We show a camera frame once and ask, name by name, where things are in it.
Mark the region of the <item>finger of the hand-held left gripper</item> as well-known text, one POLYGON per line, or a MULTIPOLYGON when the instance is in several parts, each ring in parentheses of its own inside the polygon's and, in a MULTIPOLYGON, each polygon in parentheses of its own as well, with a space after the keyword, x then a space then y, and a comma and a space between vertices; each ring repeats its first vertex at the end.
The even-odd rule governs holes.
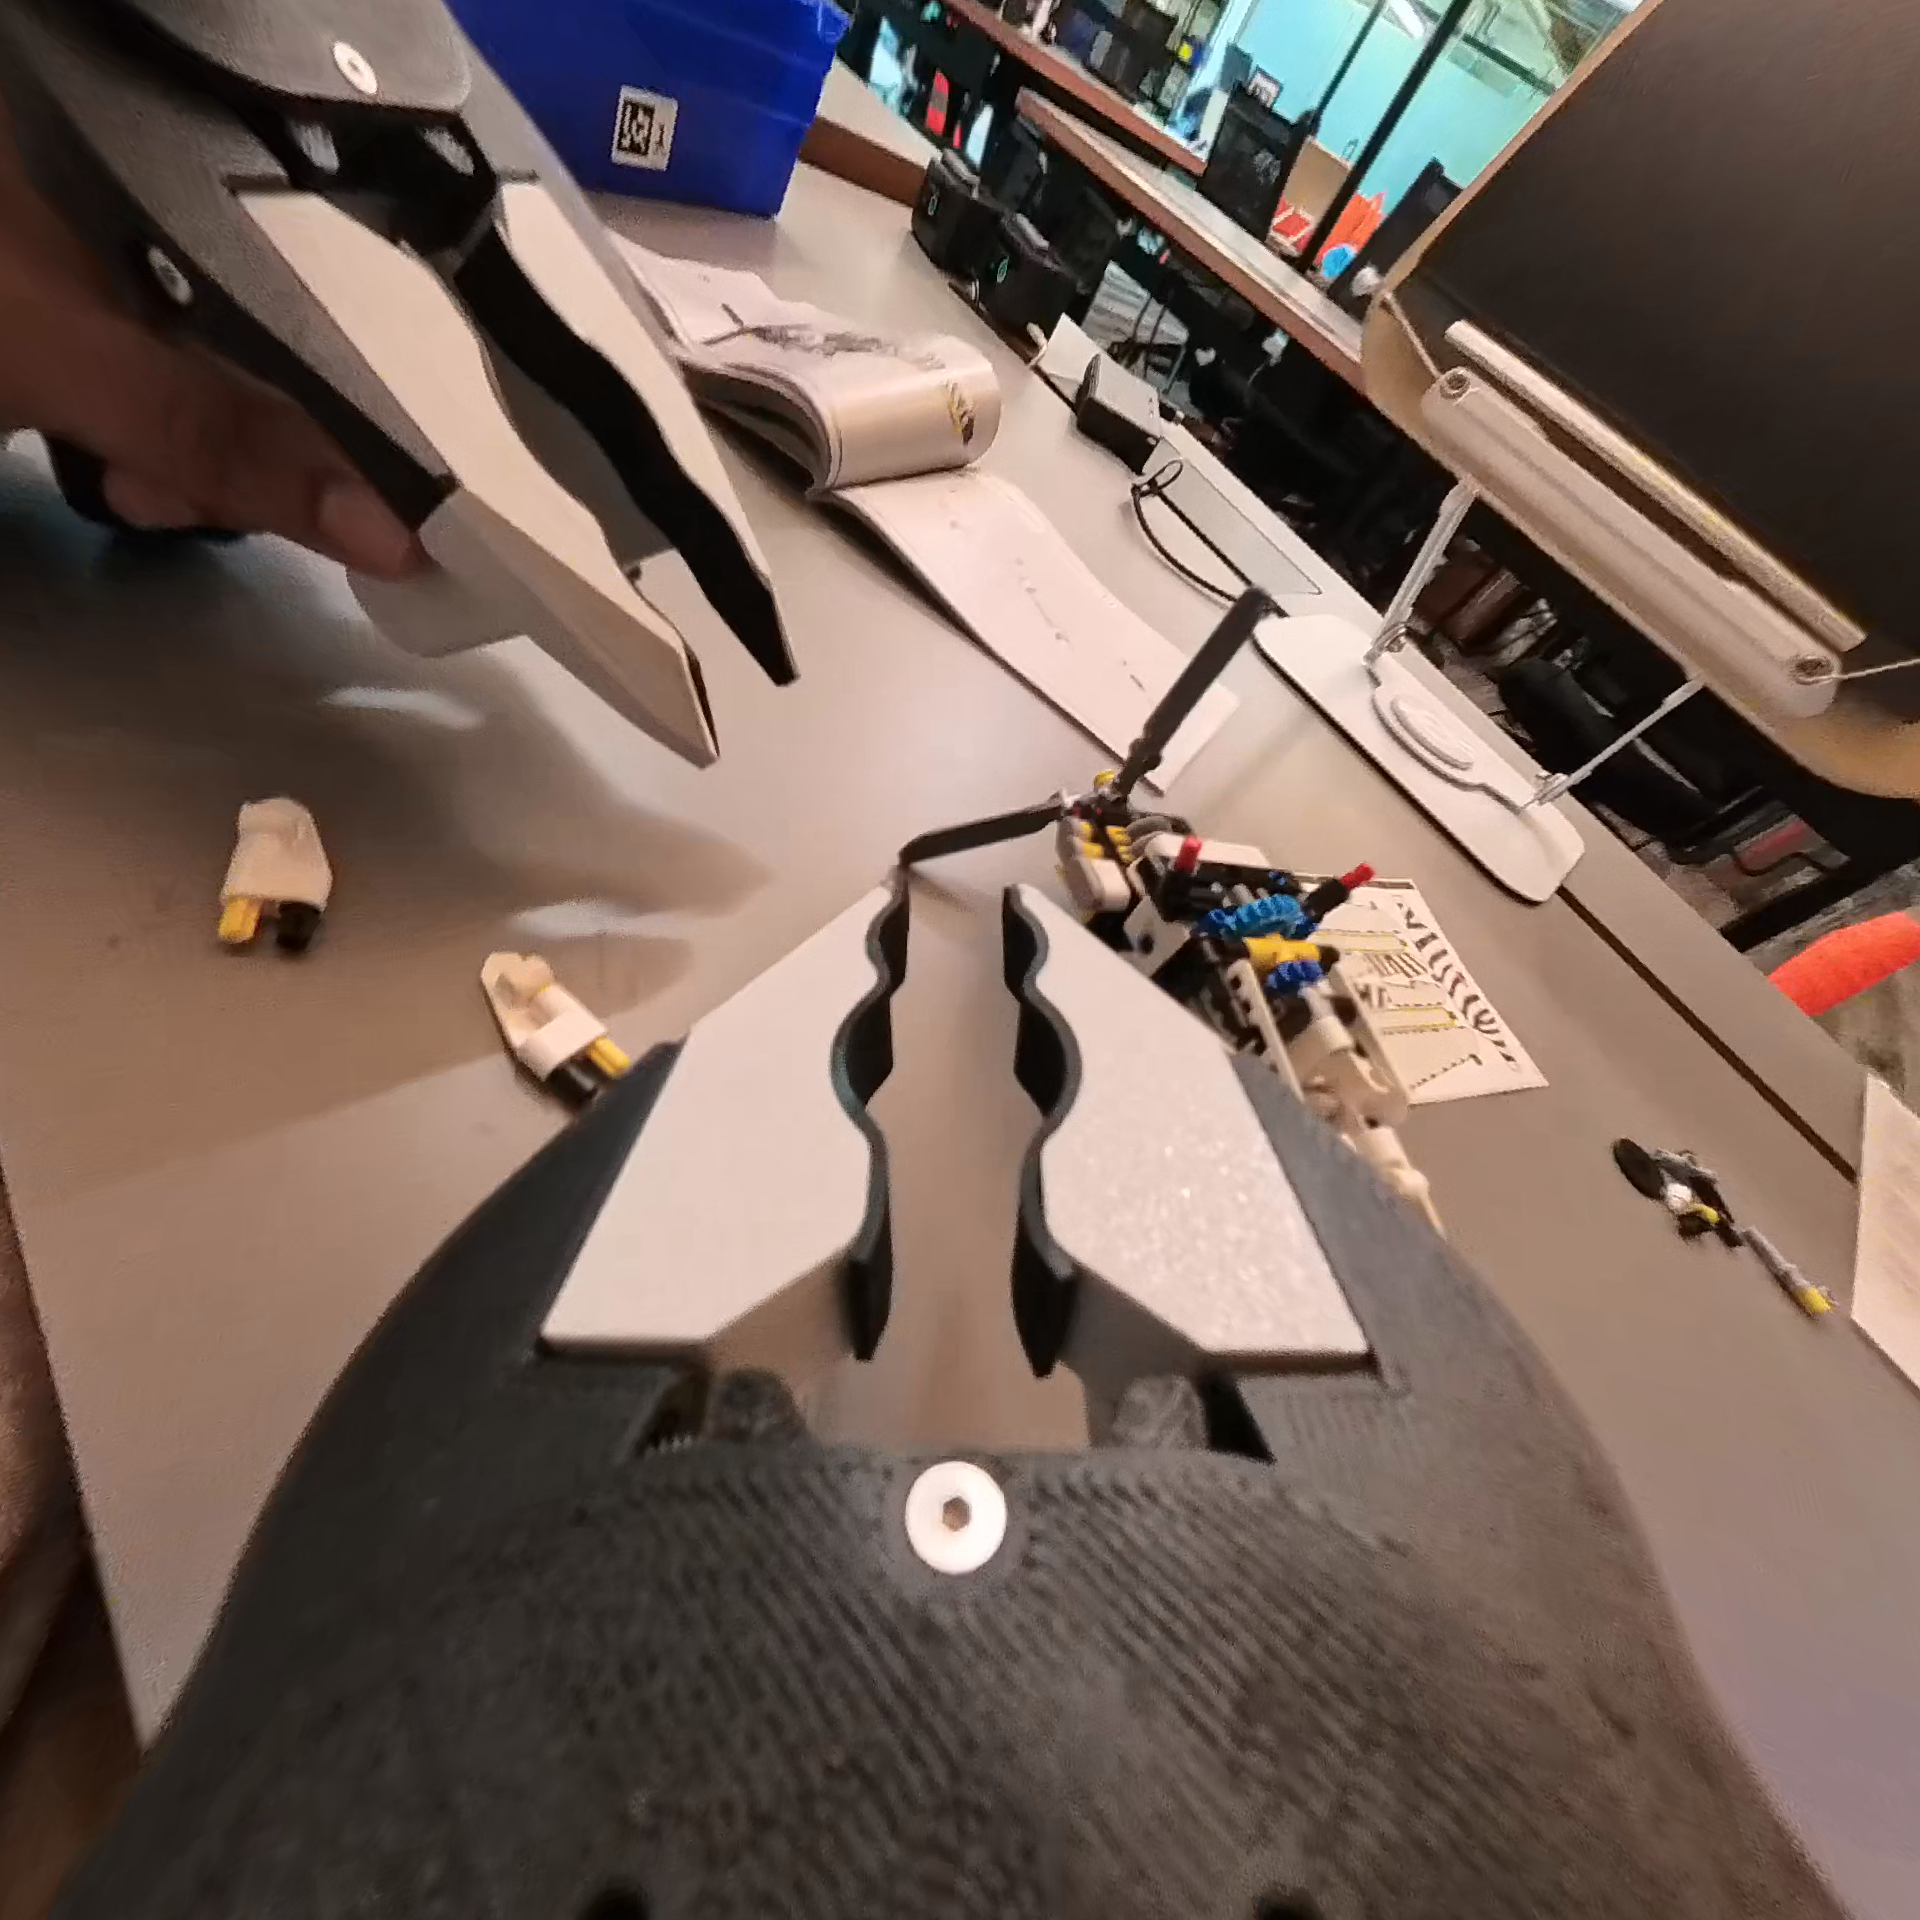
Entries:
POLYGON ((418 527, 436 569, 404 584, 359 580, 364 615, 418 655, 533 642, 643 735, 717 767, 681 635, 630 584, 602 518, 520 437, 447 286, 322 193, 264 188, 244 193, 244 209, 447 468, 447 492, 418 527))
POLYGON ((680 551, 761 670, 795 683, 785 615, 733 470, 579 188, 504 180, 495 229, 456 266, 456 292, 511 370, 516 421, 583 505, 620 575, 633 580, 643 559, 680 551))

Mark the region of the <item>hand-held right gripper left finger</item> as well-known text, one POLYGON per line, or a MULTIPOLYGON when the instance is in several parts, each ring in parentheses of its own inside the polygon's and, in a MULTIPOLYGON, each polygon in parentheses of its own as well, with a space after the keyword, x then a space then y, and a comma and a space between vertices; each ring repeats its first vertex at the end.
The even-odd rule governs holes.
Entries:
POLYGON ((542 1317, 559 1357, 874 1360, 894 1294, 889 1150, 907 883, 688 1026, 542 1317))

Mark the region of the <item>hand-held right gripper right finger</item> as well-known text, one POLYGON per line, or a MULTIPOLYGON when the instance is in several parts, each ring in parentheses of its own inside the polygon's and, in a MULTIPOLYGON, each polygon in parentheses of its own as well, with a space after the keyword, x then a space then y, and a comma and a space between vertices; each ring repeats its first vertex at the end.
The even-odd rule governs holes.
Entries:
POLYGON ((1034 1377, 1368 1370, 1363 1317, 1223 1044, 1034 883, 999 901, 1021 1156, 1013 1329, 1034 1377))

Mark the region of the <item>lego instruction booklet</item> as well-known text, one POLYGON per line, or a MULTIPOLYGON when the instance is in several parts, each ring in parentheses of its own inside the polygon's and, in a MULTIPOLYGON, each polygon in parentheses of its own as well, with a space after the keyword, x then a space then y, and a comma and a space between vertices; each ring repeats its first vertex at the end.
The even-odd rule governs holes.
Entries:
POLYGON ((988 468, 999 370, 946 330, 781 298, 766 278, 613 239, 706 420, 853 513, 1028 694, 1124 755, 1189 655, 988 468))

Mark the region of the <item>lego plane model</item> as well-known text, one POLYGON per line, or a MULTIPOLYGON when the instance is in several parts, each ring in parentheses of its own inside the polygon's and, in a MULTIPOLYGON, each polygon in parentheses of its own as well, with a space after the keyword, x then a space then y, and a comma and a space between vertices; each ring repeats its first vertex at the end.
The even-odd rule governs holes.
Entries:
POLYGON ((1161 783, 1183 719, 1199 717, 1217 677, 1273 615, 1281 600, 1246 584, 1151 706, 1118 769, 1013 812, 923 830, 900 848, 900 870, 1054 830, 1057 879, 1086 934, 1204 1017, 1234 1059, 1269 1070, 1387 1191, 1443 1230, 1429 1182, 1399 1141, 1409 1111, 1406 1081, 1363 1003, 1348 950, 1328 940, 1328 917, 1372 870, 1307 883, 1257 848, 1204 833, 1183 812, 1136 802, 1136 789, 1161 783))

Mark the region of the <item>pile of small lego pieces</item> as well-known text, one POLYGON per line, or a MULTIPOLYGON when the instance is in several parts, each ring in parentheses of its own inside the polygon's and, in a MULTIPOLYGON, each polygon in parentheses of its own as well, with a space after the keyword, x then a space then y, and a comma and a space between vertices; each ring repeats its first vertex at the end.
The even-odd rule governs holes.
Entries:
POLYGON ((1711 1239, 1720 1245, 1749 1254, 1763 1263, 1763 1277, 1803 1314, 1803 1317, 1829 1317, 1834 1294, 1821 1288, 1809 1288, 1773 1239, 1763 1239, 1758 1228, 1744 1228, 1720 1177, 1684 1156, 1684 1150, 1648 1150, 1639 1141, 1615 1141, 1613 1142, 1615 1172, 1668 1217, 1673 1239, 1700 1243, 1711 1239))

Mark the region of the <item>white lego sub-assembly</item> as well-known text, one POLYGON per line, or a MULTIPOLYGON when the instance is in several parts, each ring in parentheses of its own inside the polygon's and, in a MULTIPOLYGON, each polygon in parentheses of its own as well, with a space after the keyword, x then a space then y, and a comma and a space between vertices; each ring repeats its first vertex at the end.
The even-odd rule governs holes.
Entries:
POLYGON ((299 795, 244 802, 214 889, 214 943, 249 950, 272 934, 282 956, 305 956, 322 940, 324 901, 329 855, 313 812, 299 795))

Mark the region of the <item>person's left hand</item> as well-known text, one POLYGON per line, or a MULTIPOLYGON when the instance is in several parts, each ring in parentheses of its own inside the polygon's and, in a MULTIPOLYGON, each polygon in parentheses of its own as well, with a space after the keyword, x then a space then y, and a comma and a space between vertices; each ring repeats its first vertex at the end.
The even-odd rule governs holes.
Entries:
POLYGON ((272 533, 348 569, 424 569, 418 533, 289 397, 145 324, 0 132, 0 420, 103 463, 141 533, 272 533))

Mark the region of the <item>blue storage bin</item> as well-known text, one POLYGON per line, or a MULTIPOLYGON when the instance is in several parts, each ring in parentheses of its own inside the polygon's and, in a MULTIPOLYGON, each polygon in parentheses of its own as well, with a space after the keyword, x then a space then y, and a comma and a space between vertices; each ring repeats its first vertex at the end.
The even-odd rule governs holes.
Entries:
POLYGON ((447 0, 579 188, 775 217, 853 17, 827 0, 447 0))

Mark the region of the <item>zebra striped sticker sheet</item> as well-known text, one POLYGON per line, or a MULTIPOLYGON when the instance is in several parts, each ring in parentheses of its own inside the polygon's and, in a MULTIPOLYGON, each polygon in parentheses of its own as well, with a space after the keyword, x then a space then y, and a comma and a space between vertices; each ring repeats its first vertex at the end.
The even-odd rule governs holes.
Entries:
POLYGON ((1466 970, 1409 879, 1372 879, 1316 920, 1409 1106, 1545 1090, 1545 1070, 1466 970))

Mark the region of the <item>black battery charger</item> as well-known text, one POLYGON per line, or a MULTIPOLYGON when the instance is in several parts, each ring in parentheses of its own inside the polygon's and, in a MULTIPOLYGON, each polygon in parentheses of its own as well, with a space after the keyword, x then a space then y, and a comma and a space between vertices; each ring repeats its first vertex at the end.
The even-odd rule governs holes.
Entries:
POLYGON ((1013 143, 988 171, 937 154, 913 200, 913 239, 1001 337, 1086 319, 1125 233, 1118 200, 1054 146, 1013 143))

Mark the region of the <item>white adjustable stand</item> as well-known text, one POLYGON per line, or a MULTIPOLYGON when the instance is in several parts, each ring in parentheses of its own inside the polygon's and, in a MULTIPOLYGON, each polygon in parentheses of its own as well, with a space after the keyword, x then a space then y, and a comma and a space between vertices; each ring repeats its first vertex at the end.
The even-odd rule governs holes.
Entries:
POLYGON ((1448 463, 1455 492, 1387 615, 1372 631, 1336 615, 1269 615, 1253 644, 1509 894, 1540 907, 1569 883, 1585 841, 1563 795, 1623 744, 1550 777, 1495 747, 1448 687, 1409 668, 1409 605, 1473 505, 1490 505, 1680 668, 1654 719, 1707 687, 1821 783, 1912 795, 1912 655, 1875 644, 1550 373, 1473 319, 1455 319, 1415 431, 1448 463))

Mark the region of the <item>black power adapter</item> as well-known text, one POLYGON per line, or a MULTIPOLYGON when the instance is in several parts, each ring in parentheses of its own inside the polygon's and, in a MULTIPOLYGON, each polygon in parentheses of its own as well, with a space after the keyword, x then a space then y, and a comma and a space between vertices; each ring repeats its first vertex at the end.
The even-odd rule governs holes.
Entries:
POLYGON ((1073 431, 1091 447, 1114 450, 1135 475, 1155 468, 1167 437, 1161 397, 1136 373, 1118 370, 1106 355, 1091 355, 1068 411, 1073 431))

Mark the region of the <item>white printed paper sheet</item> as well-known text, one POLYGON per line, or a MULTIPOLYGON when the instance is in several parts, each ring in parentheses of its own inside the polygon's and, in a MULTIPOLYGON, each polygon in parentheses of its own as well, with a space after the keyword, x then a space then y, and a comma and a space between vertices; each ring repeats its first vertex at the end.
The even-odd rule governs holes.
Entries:
POLYGON ((1871 1073, 1861 1102, 1857 1329, 1920 1384, 1920 1115, 1871 1073))

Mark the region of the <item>orange cushion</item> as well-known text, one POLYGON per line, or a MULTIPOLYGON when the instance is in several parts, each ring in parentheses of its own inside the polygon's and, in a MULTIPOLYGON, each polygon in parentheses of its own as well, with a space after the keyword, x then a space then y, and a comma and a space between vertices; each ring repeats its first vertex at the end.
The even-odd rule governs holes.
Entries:
POLYGON ((1871 920, 1834 925, 1809 940, 1798 956, 1769 970, 1769 983, 1809 1017, 1836 1016, 1846 1003, 1889 988, 1920 964, 1920 920, 1910 912, 1889 912, 1871 920))

